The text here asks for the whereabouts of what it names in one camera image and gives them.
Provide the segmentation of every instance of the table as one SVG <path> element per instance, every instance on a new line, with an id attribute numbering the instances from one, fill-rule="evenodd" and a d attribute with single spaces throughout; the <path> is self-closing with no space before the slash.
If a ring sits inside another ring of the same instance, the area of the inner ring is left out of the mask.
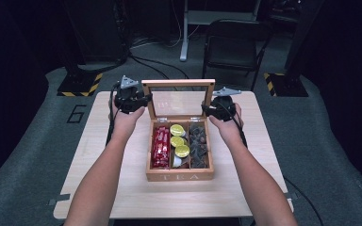
<path id="1" fill-rule="evenodd" d="M 258 8 L 261 0 L 255 0 L 255 9 L 253 12 L 225 12 L 225 11 L 204 11 L 204 10 L 189 10 L 188 0 L 184 0 L 184 34 L 181 47 L 181 61 L 187 60 L 188 54 L 188 26 L 189 24 L 203 24 L 209 25 L 210 23 L 219 19 L 234 19 L 234 20 L 252 20 L 255 21 Z"/>
<path id="2" fill-rule="evenodd" d="M 81 179 L 105 148 L 109 93 L 103 91 L 96 96 L 60 193 L 70 194 L 70 199 L 57 202 L 55 218 L 67 217 L 73 194 Z M 245 122 L 243 130 L 250 151 L 283 192 L 288 193 L 255 95 L 251 91 L 243 91 L 233 96 L 233 100 L 242 108 Z M 150 117 L 148 110 L 145 110 L 125 149 L 111 218 L 233 218 L 252 215 L 243 197 L 231 154 L 213 124 L 209 123 L 209 135 L 214 179 L 188 182 L 147 181 L 145 158 L 148 152 L 149 126 Z M 288 202 L 293 210 L 291 200 Z"/>

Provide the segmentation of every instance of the hazard tape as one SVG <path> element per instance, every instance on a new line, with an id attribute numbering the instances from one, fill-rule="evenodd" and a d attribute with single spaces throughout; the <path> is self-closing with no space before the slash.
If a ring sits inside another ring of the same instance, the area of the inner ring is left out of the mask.
<path id="1" fill-rule="evenodd" d="M 264 73 L 264 78 L 266 79 L 267 88 L 269 89 L 270 95 L 277 96 L 277 94 L 275 93 L 275 90 L 274 90 L 274 85 L 272 84 L 272 80 L 270 79 L 270 74 Z"/>
<path id="2" fill-rule="evenodd" d="M 96 75 L 95 80 L 93 81 L 93 85 L 90 87 L 89 91 L 86 92 L 58 92 L 58 96 L 92 96 L 93 93 L 98 89 L 99 82 L 101 81 L 102 74 L 99 73 Z"/>
<path id="3" fill-rule="evenodd" d="M 271 96 L 277 96 L 277 93 L 272 83 L 272 76 L 283 76 L 283 73 L 264 73 L 264 78 L 266 79 L 267 88 L 269 89 Z"/>

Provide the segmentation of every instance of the forearm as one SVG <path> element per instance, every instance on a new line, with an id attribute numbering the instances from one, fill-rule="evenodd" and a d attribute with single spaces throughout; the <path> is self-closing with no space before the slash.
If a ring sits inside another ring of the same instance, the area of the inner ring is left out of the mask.
<path id="1" fill-rule="evenodd" d="M 243 195 L 257 225 L 296 225 L 287 199 L 270 174 L 240 141 L 227 143 Z"/>
<path id="2" fill-rule="evenodd" d="M 105 147 L 76 190 L 65 225 L 107 225 L 126 141 L 113 138 Z"/>

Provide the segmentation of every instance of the red package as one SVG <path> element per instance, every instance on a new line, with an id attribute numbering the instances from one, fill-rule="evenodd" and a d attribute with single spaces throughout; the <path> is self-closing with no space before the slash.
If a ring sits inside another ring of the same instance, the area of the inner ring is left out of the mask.
<path id="1" fill-rule="evenodd" d="M 156 137 L 153 151 L 153 167 L 165 168 L 169 167 L 170 159 L 170 131 L 164 126 L 156 129 Z"/>

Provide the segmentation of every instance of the left arm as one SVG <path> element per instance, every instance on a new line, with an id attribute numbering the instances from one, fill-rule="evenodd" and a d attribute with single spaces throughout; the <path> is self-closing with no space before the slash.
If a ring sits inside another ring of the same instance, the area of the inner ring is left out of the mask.
<path id="1" fill-rule="evenodd" d="M 144 107 L 141 107 L 130 115 L 117 114 L 112 139 L 78 186 L 64 225 L 107 226 L 116 198 L 125 145 L 143 111 Z"/>

